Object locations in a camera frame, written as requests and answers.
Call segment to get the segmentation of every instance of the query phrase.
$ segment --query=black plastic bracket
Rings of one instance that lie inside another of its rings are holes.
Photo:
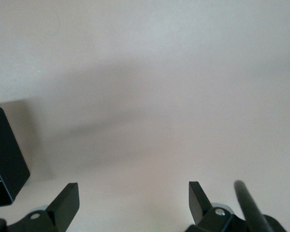
[[[78,209],[78,184],[69,183],[46,210],[31,212],[10,226],[0,218],[0,232],[65,232]]]
[[[252,230],[246,221],[231,214],[227,209],[213,207],[199,182],[189,183],[189,207],[195,225],[186,232],[267,232]],[[263,215],[272,232],[286,232],[273,217]]]
[[[0,108],[0,206],[13,203],[29,176],[8,119]]]

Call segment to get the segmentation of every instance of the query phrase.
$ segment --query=screw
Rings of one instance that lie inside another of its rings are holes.
[[[34,219],[37,219],[39,216],[40,216],[40,214],[38,214],[38,213],[36,213],[36,214],[32,214],[32,215],[30,216],[30,219],[31,219],[31,220],[34,220]]]
[[[215,210],[215,213],[217,215],[219,215],[219,216],[225,216],[226,215],[226,213],[224,212],[224,210],[223,209],[220,209],[220,208],[216,209]]]

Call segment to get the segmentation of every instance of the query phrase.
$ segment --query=black box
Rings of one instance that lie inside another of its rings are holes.
[[[0,206],[13,203],[29,176],[8,119],[0,108]]]

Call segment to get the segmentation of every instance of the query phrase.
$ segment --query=black plastic part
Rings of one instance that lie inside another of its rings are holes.
[[[0,218],[0,232],[65,232],[78,209],[78,184],[70,183],[45,211],[31,212],[10,226]]]
[[[244,201],[247,199],[247,189],[242,192],[237,189],[238,187],[242,188],[243,185],[239,185],[235,189],[241,201]],[[246,203],[250,204],[251,202],[251,199],[248,199]],[[226,209],[217,207],[213,208],[199,182],[189,183],[189,207],[195,225],[189,226],[186,232],[252,232],[246,221],[238,218],[236,215],[230,214]],[[286,232],[286,230],[274,218],[267,215],[261,216],[266,220],[269,227],[273,229],[272,231]],[[254,231],[263,232],[264,230],[255,228]]]
[[[64,232],[69,227],[78,209],[78,185],[77,183],[70,183],[47,207],[46,212],[58,231]]]
[[[8,119],[0,108],[0,206],[13,203],[29,176]]]
[[[260,212],[243,181],[237,180],[234,189],[251,232],[274,232],[264,215]]]
[[[212,209],[199,182],[189,182],[189,208],[195,224],[199,224],[203,216]]]

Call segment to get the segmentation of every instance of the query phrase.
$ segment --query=black rod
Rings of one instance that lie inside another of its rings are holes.
[[[235,181],[234,189],[250,231],[274,232],[264,215],[258,209],[244,182],[241,180]]]

